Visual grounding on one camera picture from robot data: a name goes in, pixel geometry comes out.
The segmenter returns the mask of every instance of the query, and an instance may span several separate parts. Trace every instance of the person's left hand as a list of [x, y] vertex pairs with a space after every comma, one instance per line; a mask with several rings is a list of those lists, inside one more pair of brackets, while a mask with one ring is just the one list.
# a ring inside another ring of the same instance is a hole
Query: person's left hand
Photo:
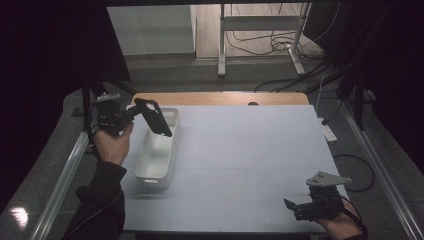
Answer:
[[111, 136], [105, 131], [99, 131], [94, 136], [94, 142], [103, 161], [122, 165], [130, 149], [130, 135], [134, 123], [129, 123], [120, 136]]

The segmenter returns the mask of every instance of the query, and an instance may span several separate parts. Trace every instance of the white wall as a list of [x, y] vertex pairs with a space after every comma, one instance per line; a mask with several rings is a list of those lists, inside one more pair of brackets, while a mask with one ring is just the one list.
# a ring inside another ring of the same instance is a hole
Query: white wall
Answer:
[[109, 7], [108, 12], [124, 55], [195, 51], [190, 6]]

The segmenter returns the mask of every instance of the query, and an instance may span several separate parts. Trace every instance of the white tray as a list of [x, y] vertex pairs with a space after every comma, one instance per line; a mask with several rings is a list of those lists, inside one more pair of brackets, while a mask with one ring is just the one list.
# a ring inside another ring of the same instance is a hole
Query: white tray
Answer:
[[172, 137], [158, 135], [149, 129], [138, 157], [135, 175], [148, 188], [167, 188], [172, 181], [179, 139], [179, 111], [161, 108]]

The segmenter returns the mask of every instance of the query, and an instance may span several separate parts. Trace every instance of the white table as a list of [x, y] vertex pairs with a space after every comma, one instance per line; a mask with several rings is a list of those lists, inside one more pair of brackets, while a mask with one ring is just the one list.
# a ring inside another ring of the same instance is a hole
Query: white table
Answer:
[[148, 130], [138, 116], [123, 165], [124, 230], [323, 232], [316, 223], [296, 221], [283, 201], [311, 202], [306, 179], [318, 171], [339, 175], [311, 105], [161, 107], [180, 111], [173, 180], [153, 191], [135, 176]]

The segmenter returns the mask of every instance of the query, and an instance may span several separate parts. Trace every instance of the gray floor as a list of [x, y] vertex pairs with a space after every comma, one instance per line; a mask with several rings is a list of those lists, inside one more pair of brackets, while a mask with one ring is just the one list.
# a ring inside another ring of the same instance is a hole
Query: gray floor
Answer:
[[[217, 76], [215, 61], [200, 61], [187, 56], [179, 56], [174, 59], [130, 57], [127, 59], [127, 63], [133, 79], [129, 85], [140, 92], [252, 91], [255, 86], [264, 81], [296, 76], [287, 57], [231, 60], [228, 62], [225, 78]], [[307, 62], [305, 68], [307, 71], [311, 70], [316, 64], [317, 62]], [[323, 74], [328, 75], [330, 72], [325, 71]], [[319, 82], [321, 77], [322, 75], [318, 75], [311, 79], [305, 79], [288, 88], [287, 91], [304, 91], [308, 85]], [[290, 82], [288, 80], [281, 81], [264, 86], [260, 90], [268, 91]], [[308, 96], [314, 106], [320, 96], [319, 116], [330, 118], [335, 113], [338, 101], [334, 96], [334, 89], [337, 84], [334, 82], [325, 86], [321, 94], [317, 91]], [[112, 92], [121, 92], [124, 104], [130, 101], [130, 95], [113, 86], [108, 86], [108, 88]], [[81, 106], [79, 91], [65, 99], [63, 115], [50, 141], [25, 182], [0, 216], [0, 239], [28, 239], [32, 233], [82, 128], [82, 119], [71, 117], [75, 108]], [[366, 132], [383, 159], [389, 175], [414, 213], [417, 222], [423, 226], [424, 193], [420, 190], [424, 185], [423, 174], [391, 138], [370, 107], [370, 105], [365, 105], [364, 108]], [[338, 138], [335, 144], [329, 145], [333, 154], [349, 153], [365, 158], [342, 111], [329, 126]], [[370, 172], [355, 159], [338, 158], [335, 162], [342, 176], [351, 177], [355, 181], [354, 187], [363, 187], [370, 181]], [[86, 154], [61, 205], [48, 239], [58, 239], [62, 236], [78, 206], [78, 200], [74, 194], [75, 189], [88, 183], [94, 167], [93, 156]], [[364, 217], [370, 231], [369, 239], [408, 239], [379, 180], [370, 190], [362, 193], [349, 193], [349, 197]], [[122, 235], [121, 239], [134, 239], [134, 236], [126, 233]]]

